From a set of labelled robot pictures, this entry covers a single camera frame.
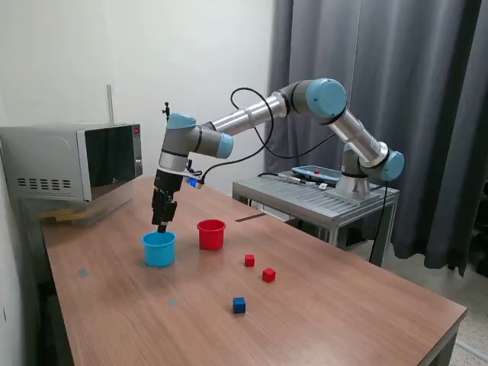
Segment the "tile floor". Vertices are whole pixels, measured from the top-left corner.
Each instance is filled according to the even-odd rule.
[[[370,250],[371,242],[368,242],[351,251],[368,258]],[[466,270],[463,278],[457,271],[447,268],[427,269],[423,266],[422,255],[398,259],[391,247],[385,255],[383,267],[467,307],[469,310],[461,323],[457,339],[488,355],[488,278],[470,269]],[[451,365],[488,366],[488,363],[455,346]]]

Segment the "red cup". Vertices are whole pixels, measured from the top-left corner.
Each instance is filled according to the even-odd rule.
[[[203,220],[197,224],[200,237],[200,248],[219,250],[223,245],[223,230],[226,223],[220,220]]]

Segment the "black cable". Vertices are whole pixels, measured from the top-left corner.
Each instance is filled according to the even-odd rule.
[[[262,143],[263,140],[261,138],[261,135],[259,135],[259,132],[258,130],[256,129],[256,127],[254,127],[254,131],[258,134],[258,138],[261,140]],[[295,159],[295,158],[300,158],[301,156],[304,156],[308,153],[311,153],[312,151],[314,151],[317,147],[319,147],[320,145],[322,145],[324,142],[326,142],[329,138],[331,138],[332,136],[335,136],[336,134],[335,133],[331,133],[330,135],[328,135],[324,140],[320,141],[319,143],[317,143],[315,146],[312,146],[310,149],[308,149],[306,152],[302,152],[301,154],[298,154],[298,155],[293,155],[293,156],[281,156],[281,155],[278,155],[277,153],[275,152],[272,152],[267,146],[265,146],[265,149],[267,149],[272,155],[276,156],[277,158],[280,158],[280,159]]]
[[[278,176],[278,174],[276,174],[276,173],[260,173],[260,174],[258,174],[258,177],[262,177],[263,175],[272,175],[274,177]]]
[[[371,247],[371,253],[369,255],[369,262],[370,263],[371,263],[371,260],[373,258],[374,247],[376,246],[376,239],[378,238],[378,233],[380,232],[381,221],[383,220],[384,207],[387,203],[387,194],[388,194],[388,182],[386,181],[384,183],[383,206],[381,208],[380,219],[378,220],[378,226],[376,227],[376,234],[374,234],[373,246]]]
[[[193,170],[188,166],[188,164],[186,165],[186,170],[188,170],[194,177],[199,177],[200,175],[202,175],[201,170]]]
[[[269,111],[269,116],[271,117],[271,128],[269,129],[269,134],[268,134],[268,137],[266,138],[266,141],[263,143],[263,145],[257,149],[255,152],[253,152],[252,154],[250,155],[247,155],[241,159],[237,159],[237,160],[233,160],[231,162],[221,162],[220,164],[216,164],[216,165],[212,165],[209,169],[207,169],[205,171],[205,173],[201,176],[201,179],[200,179],[200,183],[201,184],[205,184],[205,178],[207,177],[207,174],[212,170],[212,169],[215,169],[216,167],[218,166],[224,166],[224,165],[230,165],[230,164],[235,164],[237,162],[243,162],[244,160],[247,160],[247,159],[251,159],[253,156],[256,156],[258,155],[265,147],[266,145],[268,145],[268,142],[269,142],[269,139],[271,139],[271,135],[273,134],[273,128],[275,128],[275,119],[273,118],[273,111],[271,110],[271,107],[269,106],[269,103],[266,101],[265,97],[263,97],[258,91],[252,89],[252,88],[247,88],[247,87],[242,87],[242,88],[237,88],[236,90],[234,90],[232,92],[232,94],[230,95],[230,99],[232,100],[233,99],[233,96],[235,93],[237,92],[240,92],[241,90],[247,90],[249,92],[253,92],[254,94],[256,94],[257,96],[260,97],[260,99],[262,99],[262,101],[266,104],[266,107],[268,108],[268,111]]]
[[[230,103],[232,103],[232,105],[236,108],[236,109],[239,109],[239,107],[237,106],[236,103],[234,103],[234,98],[233,98],[234,94],[232,93],[231,96],[230,96]],[[326,142],[330,137],[332,136],[335,136],[335,133],[331,133],[330,135],[328,135],[324,140],[320,141],[319,143],[317,143],[315,146],[311,147],[310,149],[308,149],[306,152],[302,152],[301,154],[298,154],[298,155],[293,155],[293,156],[281,156],[281,155],[278,155],[276,152],[273,152],[269,149],[269,147],[267,147],[265,145],[265,142],[262,140],[261,138],[261,135],[259,134],[258,132],[258,129],[256,127],[254,127],[254,131],[256,132],[256,134],[258,135],[258,138],[259,138],[259,141],[261,141],[261,143],[263,144],[263,146],[265,147],[265,149],[267,149],[272,155],[276,156],[277,158],[280,158],[280,159],[296,159],[296,158],[300,158],[301,156],[304,156],[308,153],[311,153],[312,151],[314,151],[317,147],[319,147],[320,145],[322,145],[324,142]]]

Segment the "white wall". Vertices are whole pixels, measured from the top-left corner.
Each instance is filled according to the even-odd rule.
[[[0,126],[5,113],[0,94]],[[0,365],[32,364],[36,350],[36,292],[8,200],[0,159]]]
[[[273,1],[108,0],[114,52],[116,121],[140,122],[144,174],[154,175],[164,137],[163,102],[198,123],[232,111],[230,92],[249,86],[267,94]],[[246,94],[245,107],[258,101]],[[261,146],[254,131],[235,137],[231,159]],[[220,162],[194,157],[204,169]],[[232,180],[262,172],[263,155],[213,170],[207,183],[227,194]]]
[[[141,123],[144,174],[154,175],[164,137],[164,101],[198,123],[233,111],[239,86],[267,94],[272,0],[4,0],[0,91],[10,124],[107,122],[106,84],[118,123]],[[240,95],[239,105],[258,99]],[[231,159],[260,147],[235,138]],[[197,156],[206,168],[216,159]],[[218,168],[207,183],[262,171],[263,155]]]
[[[101,0],[2,0],[0,90],[10,124],[108,122]]]

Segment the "red cube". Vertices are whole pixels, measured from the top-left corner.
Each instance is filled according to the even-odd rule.
[[[266,282],[272,282],[276,278],[276,272],[273,268],[266,268],[262,272],[262,280]]]
[[[254,255],[253,254],[246,254],[244,256],[244,266],[254,267]]]

